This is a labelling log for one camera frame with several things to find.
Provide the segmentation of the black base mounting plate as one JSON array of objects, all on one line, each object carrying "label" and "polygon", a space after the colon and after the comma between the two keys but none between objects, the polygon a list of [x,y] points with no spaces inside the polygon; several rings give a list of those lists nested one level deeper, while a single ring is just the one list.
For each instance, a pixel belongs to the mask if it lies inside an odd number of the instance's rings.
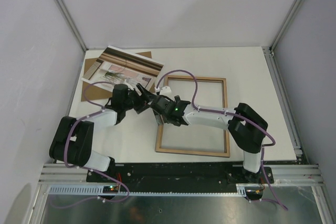
[{"label": "black base mounting plate", "polygon": [[237,184],[274,183],[270,167],[256,174],[241,162],[118,163],[105,174],[132,193],[233,193]]}]

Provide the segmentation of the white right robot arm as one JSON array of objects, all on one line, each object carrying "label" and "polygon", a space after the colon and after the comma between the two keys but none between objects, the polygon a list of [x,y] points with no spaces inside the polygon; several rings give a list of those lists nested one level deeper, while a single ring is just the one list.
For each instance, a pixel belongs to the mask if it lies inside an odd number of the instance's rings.
[{"label": "white right robot arm", "polygon": [[162,146],[163,124],[174,126],[203,125],[218,128],[230,134],[236,145],[243,151],[243,179],[254,183],[261,177],[261,168],[264,160],[264,138],[267,133],[268,123],[249,105],[240,103],[233,109],[199,106],[191,102],[181,100],[176,96],[174,100],[158,95],[151,102],[158,122],[158,131],[155,143],[155,151],[161,153],[202,155],[228,157],[228,152],[215,153],[209,151],[178,150]]}]

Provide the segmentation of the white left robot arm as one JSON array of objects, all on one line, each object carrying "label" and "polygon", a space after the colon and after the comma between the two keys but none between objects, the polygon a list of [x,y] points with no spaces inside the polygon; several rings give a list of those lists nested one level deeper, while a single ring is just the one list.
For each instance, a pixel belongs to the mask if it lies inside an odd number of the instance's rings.
[{"label": "white left robot arm", "polygon": [[64,116],[49,149],[49,156],[62,161],[67,167],[84,167],[97,170],[98,176],[105,182],[115,178],[114,159],[92,149],[96,133],[119,124],[128,110],[141,113],[149,108],[155,94],[141,84],[131,88],[127,84],[117,84],[112,90],[112,97],[97,112],[81,118]]}]

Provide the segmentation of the printed interior photo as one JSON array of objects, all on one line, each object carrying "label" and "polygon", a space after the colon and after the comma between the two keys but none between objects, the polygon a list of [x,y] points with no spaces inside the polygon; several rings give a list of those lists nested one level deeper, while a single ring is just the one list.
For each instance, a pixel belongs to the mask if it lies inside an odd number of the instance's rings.
[{"label": "printed interior photo", "polygon": [[83,72],[82,81],[109,93],[117,84],[151,90],[164,64],[152,59],[150,52],[133,53],[109,46]]}]

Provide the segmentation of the brown cardboard backing board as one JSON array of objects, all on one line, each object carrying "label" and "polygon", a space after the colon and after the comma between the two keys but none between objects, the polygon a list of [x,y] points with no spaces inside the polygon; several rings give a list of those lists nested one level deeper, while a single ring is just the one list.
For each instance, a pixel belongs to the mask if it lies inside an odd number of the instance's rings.
[{"label": "brown cardboard backing board", "polygon": [[[145,51],[145,52],[137,52],[136,54],[148,57],[148,58],[152,58],[152,53],[151,51]],[[91,58],[91,59],[86,59],[85,63],[84,63],[84,73],[87,72],[87,70],[95,63],[95,61],[98,58]],[[86,87],[88,87],[89,83],[86,83],[83,81],[82,83],[82,91],[84,91],[84,89]],[[96,87],[96,86],[91,86],[89,87],[89,89],[86,91],[86,97],[90,100],[90,101],[95,101],[95,100],[101,100],[101,99],[108,99],[110,97],[112,97],[112,91],[108,91],[105,89],[102,89],[100,87]],[[81,101],[85,101],[85,97],[84,94],[82,93],[81,95]]]}]

